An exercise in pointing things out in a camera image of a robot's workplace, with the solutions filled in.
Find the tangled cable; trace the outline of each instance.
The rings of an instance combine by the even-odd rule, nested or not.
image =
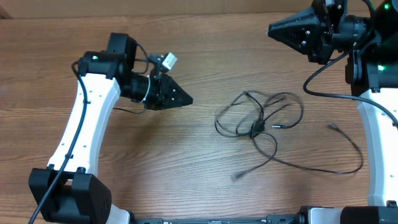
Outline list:
[[[258,94],[258,95],[262,95],[262,96],[266,96],[268,97],[268,99],[266,100],[266,102],[264,104],[261,104],[259,102],[259,100],[257,100],[255,97],[253,97],[253,94]],[[241,127],[241,125],[249,118],[249,114],[246,115],[243,119],[241,119],[239,121],[239,123],[237,124],[236,128],[234,131],[226,128],[225,126],[223,126],[220,123],[220,119],[225,115],[225,113],[227,111],[229,111],[232,107],[237,106],[237,105],[241,105],[246,101],[239,101],[239,99],[242,96],[246,96],[248,97],[248,100],[252,100],[253,102],[255,102],[255,105],[258,106],[259,109],[259,115],[258,118],[252,123],[251,128],[249,131],[247,132],[239,132],[239,128]],[[293,103],[284,103],[285,101],[288,100],[288,98],[293,99]],[[276,105],[277,103],[282,103],[282,106],[278,107],[278,109],[272,111],[269,113],[269,115],[265,116],[266,114],[266,109],[268,109],[270,106],[272,105]],[[289,106],[292,106],[294,104],[298,104],[300,106],[300,116],[298,118],[298,120],[292,124],[273,124],[272,128],[276,128],[276,129],[289,129],[289,128],[293,128],[294,126],[298,125],[299,122],[301,122],[303,115],[304,115],[304,105],[302,103],[302,100],[295,94],[293,93],[289,93],[289,92],[283,92],[283,93],[277,93],[275,95],[267,95],[265,93],[262,93],[260,91],[256,91],[256,90],[249,90],[249,91],[244,91],[242,94],[240,94],[237,98],[235,98],[235,100],[229,105],[227,106],[225,109],[223,109],[218,115],[216,115],[215,118],[215,128],[218,134],[227,137],[227,138],[239,138],[242,136],[249,136],[251,141],[253,142],[254,147],[265,157],[267,158],[267,160],[265,162],[263,162],[262,164],[259,164],[258,166],[254,166],[253,168],[250,168],[248,170],[242,171],[242,172],[238,172],[237,174],[233,175],[233,180],[238,180],[239,178],[243,177],[244,175],[250,173],[251,171],[254,171],[264,165],[266,165],[268,162],[270,162],[271,160],[276,161],[276,162],[280,162],[281,164],[285,164],[287,166],[291,166],[291,167],[295,167],[298,169],[303,169],[303,170],[310,170],[310,171],[318,171],[318,172],[327,172],[327,173],[332,173],[332,174],[352,174],[355,173],[357,171],[359,171],[362,166],[363,166],[363,154],[360,150],[360,148],[358,147],[358,145],[346,134],[344,133],[336,124],[334,123],[330,123],[329,127],[331,129],[334,129],[335,131],[338,131],[340,134],[342,134],[352,145],[353,147],[356,149],[356,151],[358,152],[360,159],[361,159],[361,163],[359,165],[358,168],[356,168],[355,170],[352,171],[346,171],[346,172],[340,172],[340,171],[333,171],[333,170],[325,170],[325,169],[315,169],[315,168],[309,168],[309,167],[304,167],[304,166],[300,166],[300,165],[296,165],[296,164],[292,164],[289,162],[285,162],[282,161],[278,158],[275,157],[275,155],[277,154],[278,151],[278,142],[275,138],[275,136],[273,136],[272,134],[266,132],[266,122],[270,120],[271,117],[273,117],[275,114],[279,113],[280,111],[286,109]],[[260,149],[260,147],[258,146],[255,138],[260,135],[260,134],[265,134],[269,137],[272,138],[272,140],[275,143],[275,149],[274,149],[274,153],[272,155],[268,155],[267,153],[265,153],[263,150]]]

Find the white plastic casing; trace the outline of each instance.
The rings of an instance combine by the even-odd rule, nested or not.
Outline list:
[[[361,95],[373,100],[395,117],[398,117],[398,89],[382,88],[380,93],[371,90]],[[368,145],[370,206],[386,206],[388,200],[398,202],[398,130],[392,120],[379,108],[358,102]]]
[[[72,152],[73,158],[69,159],[65,171],[76,172],[77,168],[84,167],[87,174],[98,176],[101,143],[112,108],[119,100],[120,87],[116,79],[107,79],[105,75],[88,73],[81,79],[86,86],[90,104],[87,105],[85,120]],[[60,169],[76,133],[83,110],[83,99],[83,91],[78,82],[76,101],[67,128],[48,163],[53,164],[55,170]]]
[[[112,204],[111,213],[109,213],[108,220],[106,224],[129,224],[130,213],[125,210],[121,210]]]
[[[311,208],[308,211],[308,224],[339,224],[340,208]]]

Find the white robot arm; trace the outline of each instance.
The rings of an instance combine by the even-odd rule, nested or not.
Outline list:
[[[29,223],[39,211],[48,222],[135,223],[132,213],[112,204],[110,190],[97,178],[101,144],[113,106],[120,96],[143,103],[148,110],[166,110],[193,102],[165,74],[177,61],[172,53],[148,57],[144,51],[144,62],[152,63],[154,68],[147,77],[141,75],[145,72],[132,72],[137,46],[144,51],[127,34],[112,33],[107,51],[86,52],[79,60],[78,71],[74,70],[79,79],[75,105],[62,140],[47,168],[33,169],[29,177],[29,187],[38,204]]]

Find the black wire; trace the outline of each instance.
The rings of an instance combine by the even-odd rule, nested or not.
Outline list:
[[[145,68],[145,70],[144,70],[143,72],[137,72],[138,75],[143,75],[143,74],[145,74],[145,73],[148,72],[148,68],[149,68],[149,59],[148,59],[147,52],[145,51],[145,49],[143,48],[143,46],[142,46],[141,44],[139,44],[139,43],[137,43],[137,46],[142,50],[142,53],[144,53],[144,55],[145,55],[145,60],[144,60],[144,59],[135,59],[135,61],[137,61],[137,62],[146,62],[146,63],[147,63],[146,68]]]
[[[361,41],[358,42],[358,44],[356,44],[351,50],[341,54],[339,57],[337,57],[336,59],[332,60],[330,63],[326,64],[325,66],[323,66],[322,68],[320,68],[318,71],[316,71],[314,74],[312,74],[304,83],[303,85],[303,89],[306,93],[313,95],[313,96],[322,96],[322,97],[329,97],[329,98],[341,98],[341,99],[350,99],[350,100],[357,100],[357,101],[362,101],[364,103],[369,103],[370,105],[373,105],[377,108],[379,108],[380,110],[382,110],[383,112],[385,112],[385,114],[388,115],[388,117],[390,117],[390,119],[393,121],[393,125],[398,129],[398,119],[389,111],[387,110],[385,107],[383,107],[382,105],[376,103],[373,100],[369,100],[366,98],[362,98],[362,97],[357,97],[357,96],[351,96],[351,95],[342,95],[342,94],[336,94],[336,93],[320,93],[320,92],[315,92],[315,91],[311,91],[307,88],[308,84],[311,82],[311,80],[313,80],[317,75],[319,75],[321,72],[323,72],[324,70],[326,70],[328,67],[332,66],[333,64],[335,64],[336,62],[338,62],[339,60],[343,59],[344,57],[346,57],[347,55],[349,55],[352,51],[359,49],[364,43],[365,41],[368,40],[368,38],[372,35],[373,31],[374,31],[374,9],[373,9],[373,5],[369,0],[363,0],[366,5],[368,6],[369,9],[369,13],[371,15],[371,28],[369,29],[369,32],[366,34],[366,36],[361,39]]]
[[[126,110],[123,108],[113,108],[114,110],[119,110],[119,111],[124,111],[124,112],[128,112],[128,113],[132,113],[132,114],[142,114],[144,113],[147,109],[144,108],[144,110],[140,111],[140,112],[135,112],[135,111],[131,111],[131,110]]]
[[[261,105],[260,102],[259,102],[257,99],[255,99],[255,97],[253,97],[250,93],[257,93],[257,94],[260,94],[260,95],[263,95],[263,96],[268,96],[268,99],[267,99],[267,101],[264,103],[264,105]],[[220,135],[222,135],[222,136],[224,136],[224,137],[227,137],[227,138],[238,138],[238,137],[241,137],[241,136],[250,136],[250,138],[252,139],[252,142],[253,142],[253,144],[254,144],[254,147],[255,147],[264,157],[268,158],[268,160],[266,160],[264,163],[262,163],[262,164],[260,164],[260,165],[258,165],[258,166],[255,166],[255,167],[253,167],[253,168],[250,168],[250,169],[245,170],[245,171],[242,171],[242,172],[238,172],[237,174],[233,175],[233,180],[237,180],[237,179],[241,178],[242,176],[244,176],[244,175],[250,173],[251,171],[254,171],[254,170],[256,170],[256,169],[258,169],[258,168],[260,168],[260,167],[266,165],[266,164],[267,164],[269,161],[271,161],[271,160],[276,161],[276,162],[280,162],[281,164],[285,164],[285,165],[287,165],[287,166],[295,167],[295,168],[298,168],[298,169],[310,170],[310,171],[318,171],[318,172],[327,172],[327,173],[332,173],[332,174],[352,174],[352,173],[355,173],[355,172],[359,171],[359,170],[362,168],[363,163],[364,163],[364,159],[363,159],[363,154],[362,154],[360,148],[358,147],[358,145],[357,145],[346,133],[344,133],[344,132],[343,132],[337,125],[335,125],[335,124],[330,124],[330,127],[333,128],[335,131],[338,131],[340,134],[342,134],[342,135],[353,145],[353,147],[356,149],[356,151],[358,152],[358,154],[359,154],[359,156],[360,156],[361,163],[360,163],[359,167],[356,168],[355,170],[346,171],[346,172],[340,172],[340,171],[333,171],[333,170],[309,168],[309,167],[304,167],[304,166],[292,164],[292,163],[289,163],[289,162],[285,162],[285,161],[282,161],[282,160],[276,158],[275,155],[276,155],[277,150],[278,150],[278,142],[277,142],[276,138],[275,138],[273,135],[271,135],[271,134],[265,132],[265,130],[262,130],[262,129],[261,129],[261,130],[262,130],[261,132],[259,132],[258,130],[256,130],[256,122],[254,122],[254,123],[252,124],[251,129],[250,129],[249,132],[243,133],[243,134],[238,132],[239,126],[243,123],[243,121],[245,121],[245,120],[248,118],[248,115],[245,116],[245,117],[238,123],[238,125],[237,125],[237,127],[236,127],[236,129],[235,129],[235,132],[226,129],[223,125],[221,125],[221,123],[219,122],[219,119],[220,119],[228,110],[230,110],[232,107],[234,107],[234,106],[236,106],[236,105],[241,105],[241,103],[237,103],[237,101],[240,99],[240,97],[242,97],[242,96],[244,96],[244,95],[246,95],[249,99],[254,100],[254,102],[256,102],[256,104],[260,107],[260,112],[259,112],[259,119],[258,119],[258,121],[260,121],[260,125],[261,125],[261,126],[265,125],[266,121],[269,120],[272,116],[274,116],[274,115],[277,114],[278,112],[282,111],[282,110],[285,109],[286,107],[292,105],[292,103],[284,104],[283,106],[279,107],[277,110],[271,112],[266,118],[264,118],[265,108],[267,108],[267,107],[270,106],[270,105],[274,105],[274,104],[276,104],[276,103],[281,103],[281,102],[283,102],[284,100],[287,99],[287,98],[285,97],[285,95],[290,95],[290,96],[293,97],[294,101],[296,101],[296,102],[300,105],[301,113],[300,113],[299,119],[298,119],[295,123],[293,123],[293,124],[291,124],[291,125],[284,125],[284,126],[283,126],[283,129],[293,128],[294,126],[298,125],[299,122],[301,122],[301,120],[302,120],[302,118],[303,118],[303,114],[304,114],[304,105],[303,105],[301,99],[300,99],[297,95],[295,95],[295,94],[293,94],[293,93],[283,92],[283,93],[277,93],[277,94],[275,94],[275,95],[269,96],[269,95],[263,94],[263,93],[258,92],[258,91],[253,91],[253,90],[249,90],[249,91],[243,92],[243,93],[240,94],[229,106],[227,106],[223,111],[221,111],[220,114],[218,114],[218,115],[216,116],[216,118],[215,118],[215,128],[216,128],[217,133],[220,134]],[[219,126],[222,130],[226,131],[226,132],[229,133],[229,134],[223,134],[223,133],[218,129],[218,126]],[[270,136],[270,137],[274,140],[274,142],[275,142],[275,151],[274,151],[273,155],[270,156],[270,155],[266,154],[263,150],[260,149],[260,147],[258,146],[258,144],[257,144],[257,142],[256,142],[256,140],[255,140],[256,136],[258,136],[259,134],[266,134],[266,135]]]
[[[48,199],[50,194],[54,191],[54,188],[57,186],[57,184],[58,184],[58,182],[59,182],[59,180],[61,178],[62,172],[65,169],[65,167],[67,166],[69,158],[72,156],[73,148],[75,147],[77,138],[78,138],[78,136],[80,134],[80,131],[81,131],[81,127],[83,126],[83,122],[85,120],[87,104],[88,104],[87,91],[86,91],[86,86],[83,83],[83,80],[81,79],[81,76],[80,76],[79,72],[76,71],[75,65],[77,65],[77,64],[78,64],[78,62],[73,62],[72,63],[72,70],[73,70],[74,74],[76,75],[76,77],[77,77],[77,79],[78,79],[78,81],[79,81],[79,83],[81,85],[81,89],[83,90],[83,96],[84,96],[84,99],[83,99],[83,111],[81,112],[80,122],[79,122],[79,125],[78,125],[77,129],[76,129],[76,133],[75,133],[75,136],[73,137],[72,143],[70,144],[68,153],[65,155],[65,160],[63,161],[63,163],[61,165],[61,168],[59,169],[58,174],[55,176],[54,180],[52,181],[49,189],[46,191],[46,193],[42,197],[40,203],[37,205],[34,213],[32,214],[32,216],[31,216],[31,218],[29,220],[29,224],[33,224],[33,222],[35,221],[37,215],[39,214],[40,210],[42,209],[43,204]]]
[[[361,158],[361,163],[360,163],[360,165],[359,165],[356,169],[351,170],[351,171],[340,172],[340,171],[333,171],[333,170],[325,170],[325,169],[316,169],[316,168],[304,167],[304,166],[300,166],[300,165],[296,165],[296,164],[292,164],[292,163],[289,163],[289,162],[282,161],[282,160],[280,160],[280,159],[278,159],[278,158],[275,158],[274,155],[270,156],[270,155],[266,154],[265,152],[263,152],[262,150],[260,150],[260,148],[257,146],[257,144],[254,144],[254,145],[255,145],[256,149],[257,149],[263,156],[265,156],[265,157],[267,157],[267,158],[272,158],[272,160],[274,160],[274,161],[276,161],[276,162],[280,162],[281,164],[285,164],[285,165],[287,165],[287,166],[291,166],[291,167],[298,168],[298,169],[302,169],[302,170],[318,171],[318,172],[327,172],[327,173],[331,173],[331,174],[340,174],[340,175],[341,175],[341,174],[353,174],[353,173],[359,171],[360,169],[362,169],[362,166],[363,166],[363,163],[364,163],[364,159],[363,159],[363,154],[362,154],[362,152],[361,152],[359,146],[358,146],[358,145],[357,145],[357,144],[356,144],[344,131],[342,131],[339,127],[337,127],[337,125],[331,123],[329,126],[330,126],[330,128],[332,128],[332,129],[338,131],[341,135],[343,135],[343,136],[353,145],[353,147],[354,147],[354,148],[356,149],[356,151],[358,152],[358,154],[359,154],[359,156],[360,156],[360,158]]]

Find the cable plug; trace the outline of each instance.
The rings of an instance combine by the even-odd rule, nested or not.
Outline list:
[[[232,182],[236,182],[240,178],[244,177],[247,173],[248,173],[247,171],[241,171],[241,172],[237,172],[236,174],[233,174],[231,176]]]
[[[275,129],[286,129],[286,126],[281,125],[281,124],[274,124],[271,127],[275,128]]]
[[[337,124],[330,122],[329,123],[329,128],[334,129],[334,130],[340,130],[340,128],[337,126]]]

